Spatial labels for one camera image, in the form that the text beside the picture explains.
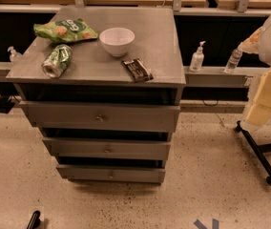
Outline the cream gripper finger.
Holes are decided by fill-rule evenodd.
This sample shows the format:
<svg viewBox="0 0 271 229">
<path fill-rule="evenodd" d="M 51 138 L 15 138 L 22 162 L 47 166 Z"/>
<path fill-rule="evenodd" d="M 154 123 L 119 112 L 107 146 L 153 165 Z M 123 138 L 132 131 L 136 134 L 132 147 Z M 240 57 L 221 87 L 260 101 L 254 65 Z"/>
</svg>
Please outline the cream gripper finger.
<svg viewBox="0 0 271 229">
<path fill-rule="evenodd" d="M 271 117 L 271 71 L 255 78 L 243 113 L 244 127 L 261 127 Z"/>
<path fill-rule="evenodd" d="M 252 53 L 258 54 L 260 35 L 261 35 L 261 28 L 258 28 L 247 39 L 245 39 L 238 45 L 238 49 L 241 52 L 245 52 L 249 54 L 252 54 Z"/>
</svg>

